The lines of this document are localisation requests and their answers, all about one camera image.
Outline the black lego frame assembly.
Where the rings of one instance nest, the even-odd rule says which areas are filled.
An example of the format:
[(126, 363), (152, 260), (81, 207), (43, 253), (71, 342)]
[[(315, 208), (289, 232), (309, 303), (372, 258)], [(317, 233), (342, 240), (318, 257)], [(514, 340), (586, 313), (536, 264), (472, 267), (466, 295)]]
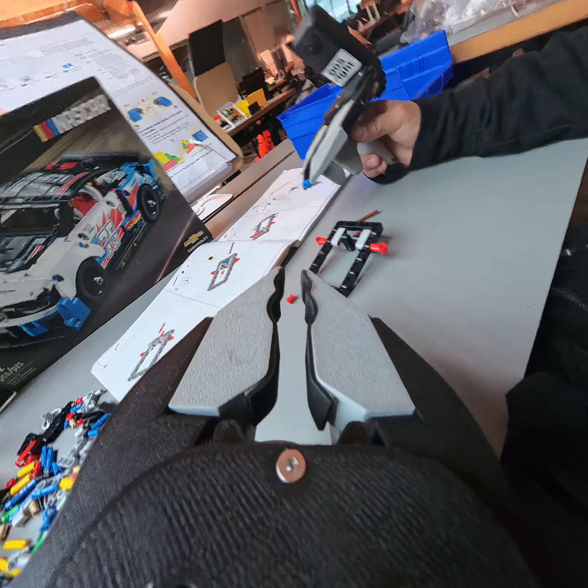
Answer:
[(383, 225), (369, 221), (338, 221), (327, 238), (317, 237), (320, 250), (313, 260), (309, 271), (317, 275), (333, 248), (344, 249), (355, 255), (349, 271), (341, 285), (334, 289), (346, 298), (353, 292), (367, 260), (371, 254), (386, 255), (388, 245), (380, 241)]

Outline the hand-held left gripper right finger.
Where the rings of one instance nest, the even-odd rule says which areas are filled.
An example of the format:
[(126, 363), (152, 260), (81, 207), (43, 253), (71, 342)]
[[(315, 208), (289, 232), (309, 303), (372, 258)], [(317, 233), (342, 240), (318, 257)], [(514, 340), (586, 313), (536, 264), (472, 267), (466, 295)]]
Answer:
[(319, 430), (412, 417), (416, 407), (368, 314), (309, 270), (305, 307), (307, 402)]

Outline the lego set box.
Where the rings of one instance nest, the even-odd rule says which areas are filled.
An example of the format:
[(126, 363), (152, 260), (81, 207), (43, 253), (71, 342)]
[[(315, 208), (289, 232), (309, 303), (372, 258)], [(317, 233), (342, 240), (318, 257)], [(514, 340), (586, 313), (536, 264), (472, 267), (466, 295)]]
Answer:
[(212, 236), (240, 150), (84, 19), (1, 29), (1, 402)]

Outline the black monitor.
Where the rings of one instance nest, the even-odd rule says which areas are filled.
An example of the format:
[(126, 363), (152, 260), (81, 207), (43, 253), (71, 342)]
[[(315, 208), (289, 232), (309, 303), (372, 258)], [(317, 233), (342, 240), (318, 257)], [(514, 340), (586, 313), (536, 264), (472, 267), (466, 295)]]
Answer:
[(195, 77), (225, 63), (223, 21), (218, 20), (190, 33), (187, 44)]

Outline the person's right hand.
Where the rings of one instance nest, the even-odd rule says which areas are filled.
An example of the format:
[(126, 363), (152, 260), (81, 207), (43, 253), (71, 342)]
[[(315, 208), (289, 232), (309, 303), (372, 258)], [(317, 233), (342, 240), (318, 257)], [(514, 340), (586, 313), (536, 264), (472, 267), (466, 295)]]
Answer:
[(381, 142), (399, 164), (408, 168), (422, 121), (413, 101), (378, 100), (369, 103), (351, 131), (356, 143)]

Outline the person's right forearm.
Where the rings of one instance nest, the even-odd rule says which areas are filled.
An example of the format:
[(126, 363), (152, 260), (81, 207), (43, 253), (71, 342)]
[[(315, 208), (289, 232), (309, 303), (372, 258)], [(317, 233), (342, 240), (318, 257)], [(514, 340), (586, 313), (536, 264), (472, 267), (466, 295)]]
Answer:
[(421, 124), (410, 161), (504, 156), (587, 137), (587, 28), (553, 36), (540, 51), (417, 100)]

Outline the person's black jacket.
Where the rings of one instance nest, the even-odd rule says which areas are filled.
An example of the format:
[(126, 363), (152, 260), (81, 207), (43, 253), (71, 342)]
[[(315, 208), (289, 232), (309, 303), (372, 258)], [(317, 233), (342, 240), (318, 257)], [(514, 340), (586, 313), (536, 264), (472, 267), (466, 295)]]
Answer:
[(507, 478), (545, 587), (587, 587), (587, 225), (563, 241), (525, 377), (506, 395)]

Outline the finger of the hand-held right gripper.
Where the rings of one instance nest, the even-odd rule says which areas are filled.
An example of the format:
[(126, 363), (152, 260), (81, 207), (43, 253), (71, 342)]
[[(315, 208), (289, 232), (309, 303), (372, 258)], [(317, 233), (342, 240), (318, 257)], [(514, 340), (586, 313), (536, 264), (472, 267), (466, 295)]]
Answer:
[(322, 126), (322, 154), (357, 154), (351, 138), (357, 120), (357, 99), (341, 102)]
[(342, 182), (344, 170), (335, 158), (343, 145), (344, 131), (340, 125), (322, 125), (306, 153), (303, 182), (317, 182), (321, 176)]

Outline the white tray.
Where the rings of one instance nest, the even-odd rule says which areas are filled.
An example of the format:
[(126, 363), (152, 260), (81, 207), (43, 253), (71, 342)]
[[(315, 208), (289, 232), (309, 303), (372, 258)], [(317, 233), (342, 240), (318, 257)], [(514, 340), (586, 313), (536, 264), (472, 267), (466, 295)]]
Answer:
[(231, 200), (233, 194), (206, 194), (191, 204), (194, 214), (204, 223), (222, 210)]

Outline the blue storage bin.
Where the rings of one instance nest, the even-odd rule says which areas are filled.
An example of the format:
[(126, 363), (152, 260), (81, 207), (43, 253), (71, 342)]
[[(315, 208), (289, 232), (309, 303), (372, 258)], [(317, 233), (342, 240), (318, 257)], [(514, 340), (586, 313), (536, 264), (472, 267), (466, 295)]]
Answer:
[(445, 31), (438, 31), (380, 58), (386, 74), (381, 100), (416, 100), (441, 93), (453, 77)]
[(338, 85), (325, 84), (277, 117), (301, 160), (306, 158), (327, 111), (342, 92)]

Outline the pile of lego pieces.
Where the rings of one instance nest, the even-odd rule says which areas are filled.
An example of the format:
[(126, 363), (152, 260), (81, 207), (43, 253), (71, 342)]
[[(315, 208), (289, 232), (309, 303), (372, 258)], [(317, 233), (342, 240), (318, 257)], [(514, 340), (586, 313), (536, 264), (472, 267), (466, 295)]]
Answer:
[(39, 430), (9, 445), (16, 459), (1, 475), (1, 587), (13, 587), (48, 536), (112, 411), (107, 390), (95, 389), (46, 411)]

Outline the tan workbench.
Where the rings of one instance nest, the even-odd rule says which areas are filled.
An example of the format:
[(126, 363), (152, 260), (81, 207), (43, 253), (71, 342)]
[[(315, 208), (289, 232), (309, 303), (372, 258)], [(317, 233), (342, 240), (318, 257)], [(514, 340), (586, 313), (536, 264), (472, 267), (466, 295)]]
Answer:
[(471, 61), (587, 19), (587, 1), (555, 1), (517, 17), (510, 11), (448, 36), (453, 63)]

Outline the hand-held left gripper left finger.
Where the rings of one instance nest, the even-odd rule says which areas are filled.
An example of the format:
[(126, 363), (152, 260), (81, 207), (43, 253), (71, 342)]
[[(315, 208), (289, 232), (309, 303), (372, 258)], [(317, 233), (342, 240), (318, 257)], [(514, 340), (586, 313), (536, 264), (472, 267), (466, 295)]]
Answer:
[(212, 319), (169, 401), (179, 414), (267, 416), (277, 399), (285, 272), (271, 270)]

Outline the cardboard box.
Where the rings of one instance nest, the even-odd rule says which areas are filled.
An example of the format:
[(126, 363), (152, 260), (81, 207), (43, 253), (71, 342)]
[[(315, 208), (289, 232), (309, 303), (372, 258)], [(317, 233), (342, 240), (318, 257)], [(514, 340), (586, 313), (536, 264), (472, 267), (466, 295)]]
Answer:
[(239, 102), (238, 87), (229, 63), (224, 62), (194, 78), (198, 101), (214, 117), (221, 107)]

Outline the lego instruction booklet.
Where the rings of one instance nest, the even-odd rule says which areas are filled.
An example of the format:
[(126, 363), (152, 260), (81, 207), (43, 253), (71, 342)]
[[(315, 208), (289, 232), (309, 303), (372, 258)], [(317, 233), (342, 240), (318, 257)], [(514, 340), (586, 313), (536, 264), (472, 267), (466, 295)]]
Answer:
[(204, 244), (92, 366), (121, 400), (149, 368), (299, 247), (341, 186), (323, 176), (302, 189), (301, 168), (283, 171), (218, 241)]

